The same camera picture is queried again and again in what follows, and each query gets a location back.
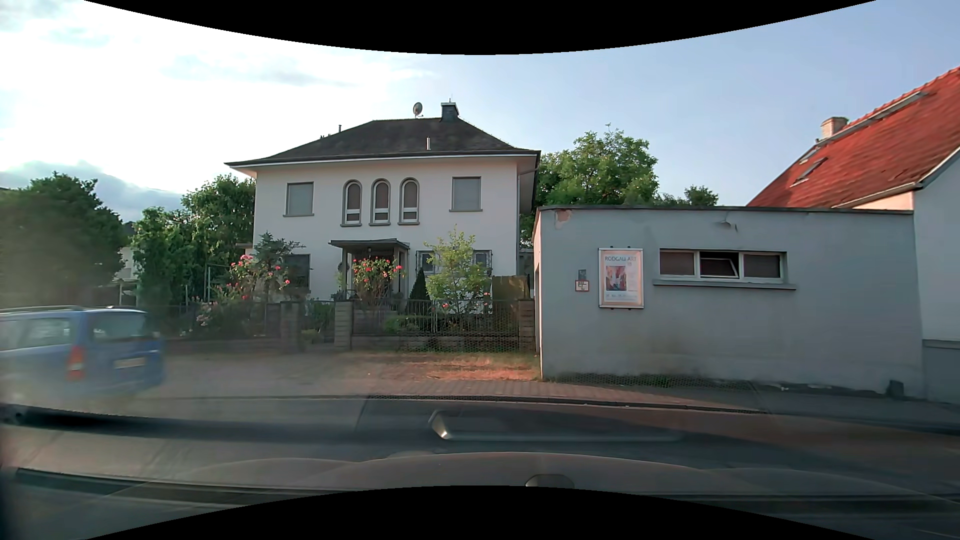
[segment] car taillight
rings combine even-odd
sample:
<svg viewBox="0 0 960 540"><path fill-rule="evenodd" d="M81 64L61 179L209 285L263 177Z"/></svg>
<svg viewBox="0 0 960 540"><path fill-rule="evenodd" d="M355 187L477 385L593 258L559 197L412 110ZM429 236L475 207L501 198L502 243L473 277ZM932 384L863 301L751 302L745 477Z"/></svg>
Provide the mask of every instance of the car taillight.
<svg viewBox="0 0 960 540"><path fill-rule="evenodd" d="M66 361L66 377L69 380L80 380L84 377L84 348L74 345L70 349L70 358Z"/></svg>

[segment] house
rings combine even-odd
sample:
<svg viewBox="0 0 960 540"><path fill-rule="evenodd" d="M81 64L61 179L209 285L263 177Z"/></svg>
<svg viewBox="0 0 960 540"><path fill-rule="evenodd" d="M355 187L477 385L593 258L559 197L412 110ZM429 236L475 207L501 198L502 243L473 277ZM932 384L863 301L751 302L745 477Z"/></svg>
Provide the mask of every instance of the house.
<svg viewBox="0 0 960 540"><path fill-rule="evenodd" d="M911 212L540 207L547 378L924 395Z"/></svg>
<svg viewBox="0 0 960 540"><path fill-rule="evenodd" d="M912 210L927 397L960 402L960 67L821 128L749 206Z"/></svg>
<svg viewBox="0 0 960 540"><path fill-rule="evenodd" d="M441 104L440 117L373 120L230 168L256 179L253 236L304 245L290 257L314 298L353 288L355 258L389 258L409 272L435 271L424 242L456 227L476 235L475 260L495 276L520 268L519 216L530 212L540 151L517 148Z"/></svg>

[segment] dry grass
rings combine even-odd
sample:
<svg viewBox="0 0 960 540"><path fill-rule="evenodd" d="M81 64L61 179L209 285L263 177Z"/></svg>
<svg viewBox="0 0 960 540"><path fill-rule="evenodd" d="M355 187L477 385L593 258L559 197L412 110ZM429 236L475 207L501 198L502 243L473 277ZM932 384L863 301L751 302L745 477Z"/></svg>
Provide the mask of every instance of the dry grass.
<svg viewBox="0 0 960 540"><path fill-rule="evenodd" d="M535 356L499 353L378 353L338 355L350 375L385 380L537 380Z"/></svg>

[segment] car window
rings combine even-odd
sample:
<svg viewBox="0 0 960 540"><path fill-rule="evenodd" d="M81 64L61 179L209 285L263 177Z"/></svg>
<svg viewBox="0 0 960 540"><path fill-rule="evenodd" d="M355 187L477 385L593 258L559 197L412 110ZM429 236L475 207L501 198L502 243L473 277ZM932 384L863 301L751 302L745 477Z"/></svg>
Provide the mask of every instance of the car window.
<svg viewBox="0 0 960 540"><path fill-rule="evenodd" d="M73 342L73 322L66 317L28 319L20 348L67 345Z"/></svg>
<svg viewBox="0 0 960 540"><path fill-rule="evenodd" d="M16 349L25 321L0 321L0 351Z"/></svg>
<svg viewBox="0 0 960 540"><path fill-rule="evenodd" d="M100 313L90 317L94 341L123 341L149 335L145 313Z"/></svg>

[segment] gutter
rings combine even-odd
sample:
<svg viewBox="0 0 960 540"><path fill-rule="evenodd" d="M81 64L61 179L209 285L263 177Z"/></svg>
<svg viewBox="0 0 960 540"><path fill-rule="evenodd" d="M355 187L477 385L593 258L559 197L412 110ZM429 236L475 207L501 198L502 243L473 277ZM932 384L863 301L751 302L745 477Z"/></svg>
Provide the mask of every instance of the gutter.
<svg viewBox="0 0 960 540"><path fill-rule="evenodd" d="M530 157L537 156L537 163L540 164L540 152L511 152L506 154L427 154L422 156L370 156L364 158L337 158L333 160L296 160L296 161L276 161L276 162L260 162L260 161L231 161L226 162L224 165L231 169L236 169L239 167L242 168L253 168L253 167L267 167L275 165L306 165L310 163L339 163L345 161L383 161L383 160L429 160L436 158L520 158L520 157Z"/></svg>

